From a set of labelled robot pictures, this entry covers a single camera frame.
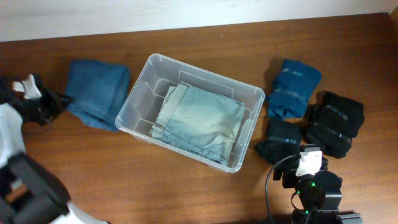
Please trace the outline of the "small black taped cloth bundle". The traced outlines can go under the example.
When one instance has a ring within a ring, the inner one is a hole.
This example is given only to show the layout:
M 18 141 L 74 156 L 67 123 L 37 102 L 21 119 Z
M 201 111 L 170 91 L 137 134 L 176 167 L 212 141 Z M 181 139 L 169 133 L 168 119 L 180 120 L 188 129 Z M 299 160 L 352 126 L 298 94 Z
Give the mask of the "small black taped cloth bundle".
M 266 138 L 255 145 L 259 156 L 276 165 L 282 159 L 299 153 L 302 134 L 300 126 L 288 121 L 271 118 Z

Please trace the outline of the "dark blue jeans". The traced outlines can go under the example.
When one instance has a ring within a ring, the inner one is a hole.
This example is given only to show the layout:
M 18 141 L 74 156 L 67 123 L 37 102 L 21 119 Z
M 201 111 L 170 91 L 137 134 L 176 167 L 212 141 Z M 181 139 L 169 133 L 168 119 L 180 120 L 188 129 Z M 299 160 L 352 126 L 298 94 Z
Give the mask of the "dark blue jeans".
M 128 96 L 130 77 L 125 65 L 72 61 L 65 94 L 74 101 L 67 110 L 91 128 L 117 131 L 115 120 Z

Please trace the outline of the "large black taped cloth bundle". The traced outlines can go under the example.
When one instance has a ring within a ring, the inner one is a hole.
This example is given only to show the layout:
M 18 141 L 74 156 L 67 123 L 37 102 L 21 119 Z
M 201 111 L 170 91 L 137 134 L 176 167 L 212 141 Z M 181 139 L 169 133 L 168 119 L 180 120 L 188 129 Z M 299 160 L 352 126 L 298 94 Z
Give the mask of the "large black taped cloth bundle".
M 364 105 L 325 91 L 321 102 L 308 107 L 306 119 L 305 140 L 319 146 L 324 154 L 341 159 L 364 123 Z

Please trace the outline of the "blue taped cloth bundle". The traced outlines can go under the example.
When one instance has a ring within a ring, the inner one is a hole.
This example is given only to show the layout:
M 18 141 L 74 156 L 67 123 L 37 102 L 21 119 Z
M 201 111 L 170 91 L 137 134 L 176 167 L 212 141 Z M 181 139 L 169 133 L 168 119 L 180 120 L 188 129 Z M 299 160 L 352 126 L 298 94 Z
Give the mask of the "blue taped cloth bundle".
M 267 115 L 271 118 L 302 118 L 308 100 L 320 83 L 319 70 L 298 60 L 285 59 L 282 71 L 272 81 L 272 93 L 267 97 Z

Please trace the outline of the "light blue jeans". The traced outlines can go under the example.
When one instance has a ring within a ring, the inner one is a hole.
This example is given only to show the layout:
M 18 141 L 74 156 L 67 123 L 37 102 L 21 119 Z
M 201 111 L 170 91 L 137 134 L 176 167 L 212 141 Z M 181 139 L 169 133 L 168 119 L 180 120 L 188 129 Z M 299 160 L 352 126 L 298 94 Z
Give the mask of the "light blue jeans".
M 227 166 L 244 113 L 244 103 L 240 101 L 180 83 L 167 90 L 150 134 Z

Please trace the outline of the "clear plastic storage bin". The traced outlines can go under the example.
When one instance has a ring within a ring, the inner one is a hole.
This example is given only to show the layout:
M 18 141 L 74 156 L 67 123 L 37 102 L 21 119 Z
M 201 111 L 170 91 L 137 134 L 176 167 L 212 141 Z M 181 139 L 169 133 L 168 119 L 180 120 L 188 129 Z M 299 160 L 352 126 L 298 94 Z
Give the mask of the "clear plastic storage bin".
M 177 86 L 180 82 L 224 95 L 244 104 L 243 120 L 237 140 L 231 150 L 228 165 L 223 166 L 202 158 L 158 141 L 150 135 L 150 129 L 159 115 L 168 89 L 171 86 Z M 265 93 L 259 87 L 224 77 L 161 54 L 152 54 L 147 59 L 142 72 L 119 111 L 115 125 L 120 131 L 130 134 L 136 139 L 182 154 L 222 172 L 235 173 L 240 170 L 243 164 L 264 98 Z

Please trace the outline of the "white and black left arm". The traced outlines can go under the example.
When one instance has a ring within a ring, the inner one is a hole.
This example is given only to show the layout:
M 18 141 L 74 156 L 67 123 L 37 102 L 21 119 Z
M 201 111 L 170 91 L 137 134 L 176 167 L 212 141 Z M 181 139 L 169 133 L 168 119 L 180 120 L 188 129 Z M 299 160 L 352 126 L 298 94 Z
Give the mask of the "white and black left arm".
M 49 128 L 72 101 L 38 75 L 1 77 L 1 223 L 107 224 L 78 208 L 63 183 L 26 153 L 23 124 Z

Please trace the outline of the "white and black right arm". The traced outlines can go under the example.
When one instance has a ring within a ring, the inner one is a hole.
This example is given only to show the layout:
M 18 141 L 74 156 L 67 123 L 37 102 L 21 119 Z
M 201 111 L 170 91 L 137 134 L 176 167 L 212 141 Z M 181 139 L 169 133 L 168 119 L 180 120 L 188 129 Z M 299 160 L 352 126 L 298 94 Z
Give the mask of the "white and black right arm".
M 328 170 L 328 160 L 315 144 L 302 145 L 292 156 L 272 167 L 274 180 L 285 189 L 294 189 L 291 199 L 298 197 L 302 208 L 294 206 L 292 224 L 362 224 L 354 211 L 340 211 L 343 179 Z

